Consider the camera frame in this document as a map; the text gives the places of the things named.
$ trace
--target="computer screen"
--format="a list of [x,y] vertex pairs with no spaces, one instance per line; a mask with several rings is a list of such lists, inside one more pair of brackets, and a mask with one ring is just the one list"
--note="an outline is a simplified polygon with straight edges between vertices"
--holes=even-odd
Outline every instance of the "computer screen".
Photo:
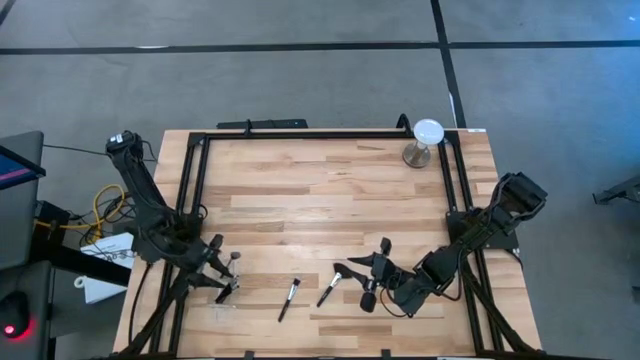
[[45,174],[43,168],[0,146],[0,190],[35,180]]

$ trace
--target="wooden table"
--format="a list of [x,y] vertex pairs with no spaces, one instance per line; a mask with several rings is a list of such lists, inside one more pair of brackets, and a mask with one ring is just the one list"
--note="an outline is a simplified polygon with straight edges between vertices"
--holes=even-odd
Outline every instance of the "wooden table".
[[[486,206],[498,179],[488,136],[459,132],[474,203]],[[188,134],[170,130],[164,135],[155,180],[169,204],[176,201]],[[253,350],[256,356],[379,356],[381,349],[394,356],[474,354],[464,297],[451,302],[432,295],[413,319],[397,319],[379,302],[374,313],[363,312],[360,285],[343,280],[322,307],[315,305],[334,275],[332,263],[368,274],[346,258],[378,251],[383,236],[393,242],[390,258],[406,269],[449,243],[437,148],[428,167],[411,169],[401,158],[408,142],[212,141],[202,201],[209,216],[202,237],[208,241],[221,233],[225,252],[242,253],[241,288],[226,302],[235,308],[211,307],[211,289],[189,295],[178,355],[243,356]],[[457,179],[453,152],[448,153]],[[539,348],[519,264],[504,251],[486,251],[486,257],[498,308],[526,342]],[[131,304],[144,267],[136,259],[115,351],[126,346]],[[156,306],[162,268],[162,262],[154,265],[142,289],[136,332]],[[301,287],[278,323],[295,276],[302,279]],[[456,291],[456,286],[448,289]],[[478,307],[490,348],[486,315]],[[169,311],[161,350],[167,348],[171,319]]]

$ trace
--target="gray floor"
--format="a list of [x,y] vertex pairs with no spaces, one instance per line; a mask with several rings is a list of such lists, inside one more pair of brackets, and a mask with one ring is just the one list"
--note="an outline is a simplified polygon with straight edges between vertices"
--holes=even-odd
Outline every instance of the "gray floor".
[[[450,41],[640,39],[640,4],[616,0],[441,0]],[[436,41],[428,1],[18,0],[0,47]],[[640,173],[640,49],[455,50],[469,127],[484,127],[501,173],[550,194],[518,231],[536,322],[552,353],[635,359],[640,251],[624,201],[591,193]],[[382,127],[401,112],[453,126],[438,50],[0,57],[0,135],[40,129],[51,144],[101,149],[123,129],[156,150],[169,128],[247,118]],[[77,212],[119,182],[106,159],[49,149],[41,199]],[[110,351],[122,298],[81,306],[61,274],[57,359]]]

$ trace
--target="yellow cable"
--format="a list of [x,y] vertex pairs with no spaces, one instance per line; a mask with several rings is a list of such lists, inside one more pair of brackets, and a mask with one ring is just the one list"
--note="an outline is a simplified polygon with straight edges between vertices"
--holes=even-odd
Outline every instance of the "yellow cable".
[[[116,208],[112,212],[107,214],[107,216],[105,216],[104,218],[100,218],[100,213],[98,212],[98,204],[100,203],[100,197],[110,189],[118,189],[118,190],[120,190],[120,195],[121,195],[120,202],[118,203],[118,206],[116,206]],[[98,240],[100,237],[102,237],[102,223],[105,220],[111,219],[115,214],[118,213],[118,211],[120,211],[120,209],[122,208],[122,206],[125,203],[125,196],[126,195],[124,194],[124,189],[122,188],[122,186],[120,186],[118,184],[107,185],[107,186],[103,187],[102,190],[98,191],[96,196],[93,198],[93,215],[96,217],[96,222],[91,223],[91,224],[83,224],[83,225],[61,225],[60,228],[62,228],[62,229],[89,229],[89,228],[92,228],[94,226],[97,226],[98,227],[98,231],[96,232],[96,234],[94,234],[93,239],[91,239],[91,241],[90,241],[90,243],[94,243],[96,240]],[[47,224],[47,223],[44,223],[42,221],[36,221],[36,225],[46,226],[48,228],[51,227],[51,224]]]

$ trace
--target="white paper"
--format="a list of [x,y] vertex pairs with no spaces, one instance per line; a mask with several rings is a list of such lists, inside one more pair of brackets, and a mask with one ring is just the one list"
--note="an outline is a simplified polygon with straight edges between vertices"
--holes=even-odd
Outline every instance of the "white paper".
[[[111,260],[118,265],[131,269],[133,268],[134,260],[134,255],[131,251],[132,243],[133,235],[123,233],[100,239],[96,241],[95,245],[83,246],[80,251],[87,255]],[[126,290],[125,286],[114,285],[89,277],[84,280],[84,299],[87,304],[95,304]]]

